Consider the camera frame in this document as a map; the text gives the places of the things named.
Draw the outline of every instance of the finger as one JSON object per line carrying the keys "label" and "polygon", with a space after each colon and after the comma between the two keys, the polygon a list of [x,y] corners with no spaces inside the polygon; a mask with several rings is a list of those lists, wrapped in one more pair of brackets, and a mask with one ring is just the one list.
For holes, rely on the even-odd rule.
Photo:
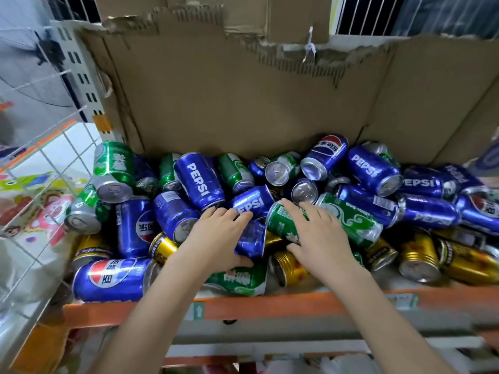
{"label": "finger", "polygon": [[201,215],[201,217],[199,218],[199,220],[208,219],[210,216],[213,215],[215,210],[216,210],[215,206],[206,209],[205,212],[203,212],[203,215]]}
{"label": "finger", "polygon": [[225,213],[224,218],[226,218],[228,220],[234,220],[237,218],[238,215],[239,215],[239,212],[235,208],[230,208]]}
{"label": "finger", "polygon": [[245,256],[240,256],[238,254],[234,254],[235,255],[235,266],[234,267],[245,267],[245,268],[252,268],[253,267],[253,261],[248,258],[248,257],[245,257]]}
{"label": "finger", "polygon": [[286,249],[290,251],[298,261],[300,261],[302,247],[300,247],[298,244],[290,243],[287,245]]}
{"label": "finger", "polygon": [[314,220],[319,220],[320,215],[317,209],[308,202],[300,202],[300,207],[307,213],[308,219],[313,222]]}
{"label": "finger", "polygon": [[213,216],[224,216],[226,212],[227,212],[226,208],[219,207],[215,210],[215,212],[213,213]]}
{"label": "finger", "polygon": [[329,213],[328,213],[326,210],[324,210],[322,207],[319,207],[319,206],[316,206],[316,205],[312,205],[312,206],[313,206],[313,207],[317,210],[317,212],[319,213],[319,216],[320,216],[320,218],[321,218],[321,219],[326,220],[326,221],[328,221],[328,222],[329,222],[329,221],[331,221],[331,222],[333,221],[333,220],[331,219],[331,216],[330,216],[331,214],[329,214]]}
{"label": "finger", "polygon": [[286,208],[287,212],[290,213],[291,219],[296,226],[302,225],[306,222],[306,219],[298,206],[296,206],[293,202],[288,201],[286,198],[281,199],[281,202],[283,203],[283,206]]}
{"label": "finger", "polygon": [[234,223],[242,232],[250,222],[251,218],[253,218],[253,213],[251,211],[245,211],[239,215],[239,218],[237,218]]}

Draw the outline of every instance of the wire grid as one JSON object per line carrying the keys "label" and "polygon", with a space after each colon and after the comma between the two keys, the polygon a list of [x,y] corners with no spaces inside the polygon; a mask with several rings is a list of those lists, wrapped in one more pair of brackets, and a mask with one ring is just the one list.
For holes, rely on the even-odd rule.
{"label": "wire grid", "polygon": [[[19,8],[19,10],[22,10],[23,6],[17,4],[17,8]],[[46,31],[53,30],[53,26],[43,26],[41,28]],[[46,63],[51,63],[49,58],[50,54],[47,53],[43,45],[40,44],[34,26],[13,26],[9,28],[0,28],[0,41],[9,41],[9,33],[11,32],[23,32],[32,37],[33,42],[36,42],[35,50],[40,52]],[[44,77],[34,78],[30,75],[30,72],[27,68],[24,68],[21,65],[17,65],[19,74],[23,74],[25,77],[28,77],[29,81],[25,84],[16,86],[3,93],[0,93],[0,103],[3,103],[4,100],[8,99],[8,95],[11,92],[18,92],[21,89],[30,89],[41,99],[41,91],[39,85],[53,78],[60,78],[65,91],[69,93],[69,89],[67,88],[65,81],[62,81],[62,76],[71,75],[72,70],[57,68],[55,65],[52,69],[53,73]],[[23,196],[28,196],[31,198],[31,201],[29,201],[28,204],[26,204],[14,218],[9,220],[6,225],[0,227],[0,236],[5,236],[5,239],[9,241],[11,246],[18,250],[16,255],[18,257],[23,257],[22,261],[26,264],[21,270],[18,270],[18,268],[14,267],[11,268],[13,272],[17,271],[15,273],[16,279],[13,284],[7,285],[6,283],[0,283],[0,328],[2,327],[2,324],[6,327],[9,327],[7,324],[12,323],[13,320],[17,320],[18,325],[20,325],[20,327],[18,328],[18,333],[9,335],[8,338],[0,338],[0,372],[4,372],[8,369],[10,363],[12,362],[12,359],[21,348],[25,339],[29,335],[29,332],[37,322],[39,316],[50,303],[50,299],[58,286],[62,284],[63,286],[69,287],[69,285],[63,281],[63,276],[65,274],[65,265],[69,257],[58,257],[60,261],[58,264],[60,264],[61,267],[60,270],[53,270],[53,268],[49,267],[48,264],[45,264],[42,259],[42,256],[46,252],[47,247],[49,247],[51,245],[51,242],[53,242],[53,240],[57,237],[58,232],[62,230],[66,231],[66,226],[64,225],[63,220],[58,221],[51,214],[47,214],[47,217],[50,218],[51,222],[55,226],[55,231],[53,231],[52,237],[48,239],[46,244],[41,249],[37,250],[38,252],[36,254],[33,254],[28,247],[23,246],[23,244],[19,243],[19,241],[17,241],[14,237],[9,236],[9,230],[15,224],[18,218],[22,218],[23,213],[27,212],[28,210],[41,210],[43,208],[42,197],[56,181],[63,181],[65,187],[68,189],[69,194],[72,197],[76,197],[76,185],[73,184],[69,180],[69,177],[66,175],[66,171],[74,168],[76,164],[78,164],[78,167],[84,168],[84,177],[87,180],[91,178],[92,168],[89,168],[87,163],[85,163],[85,161],[83,160],[82,156],[84,153],[88,152],[88,150],[91,150],[92,147],[95,149],[95,147],[97,146],[97,141],[100,139],[100,137],[93,137],[88,126],[85,123],[83,123],[82,125],[84,126],[84,129],[88,134],[89,141],[91,142],[89,146],[84,147],[83,149],[77,148],[74,144],[74,141],[72,141],[68,136],[68,130],[74,126],[74,124],[68,123],[68,121],[72,119],[79,119],[81,112],[84,111],[87,107],[87,105],[81,105],[80,107],[74,106],[65,117],[51,120],[51,126],[46,131],[31,139],[27,143],[23,144],[10,155],[0,160],[0,170],[4,173],[8,173],[13,183],[21,186]],[[42,117],[48,119],[53,118],[51,110],[46,103],[43,103],[43,108],[46,115]],[[47,139],[47,137],[53,136],[63,137],[67,144],[71,147],[72,152],[68,152],[68,157],[74,156],[74,159],[70,163],[61,166],[59,163],[54,162],[54,158],[52,157],[51,159],[45,152],[44,147],[41,145],[41,142]],[[53,175],[49,178],[49,182],[44,185],[41,190],[39,188],[29,188],[22,182],[22,179],[19,177],[19,175],[16,174],[16,167],[12,164],[14,162],[13,160],[17,155],[25,150],[31,150],[32,154],[36,153],[38,155],[41,155],[46,162],[49,170],[53,172]],[[33,172],[30,174],[39,175],[42,173]],[[36,299],[35,301],[26,300],[25,302],[23,302],[22,299],[19,299],[19,296],[17,296],[17,294],[22,294],[24,289],[30,288],[30,286],[33,286],[35,288],[35,284],[30,283],[33,281],[40,281],[47,284],[47,289],[43,290],[43,293],[46,296],[42,299]]]}
{"label": "wire grid", "polygon": [[499,37],[499,0],[343,0],[336,34]]}

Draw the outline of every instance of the torn cardboard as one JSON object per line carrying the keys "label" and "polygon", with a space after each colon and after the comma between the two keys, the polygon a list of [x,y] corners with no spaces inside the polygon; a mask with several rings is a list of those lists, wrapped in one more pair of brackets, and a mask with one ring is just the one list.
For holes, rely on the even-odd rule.
{"label": "torn cardboard", "polygon": [[277,43],[306,43],[310,26],[313,43],[329,40],[332,0],[96,0],[104,17],[144,15],[154,7],[223,5],[227,32],[254,33]]}
{"label": "torn cardboard", "polygon": [[221,24],[220,8],[183,7],[82,33],[119,90],[111,123],[136,152],[274,156],[337,132],[382,141],[405,163],[464,162],[497,126],[497,41],[416,37],[319,51],[315,65]]}

